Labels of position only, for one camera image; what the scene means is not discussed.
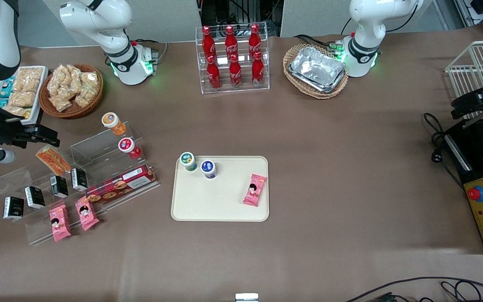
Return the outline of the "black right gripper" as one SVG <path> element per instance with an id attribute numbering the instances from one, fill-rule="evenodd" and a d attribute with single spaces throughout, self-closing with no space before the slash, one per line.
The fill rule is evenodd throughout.
<path id="1" fill-rule="evenodd" d="M 59 147 L 61 141 L 58 139 L 58 132 L 37 125 L 33 128 L 22 125 L 21 119 L 11 118 L 8 115 L 0 114 L 0 145 L 17 146 L 26 148 L 28 143 L 43 142 L 54 147 Z"/>

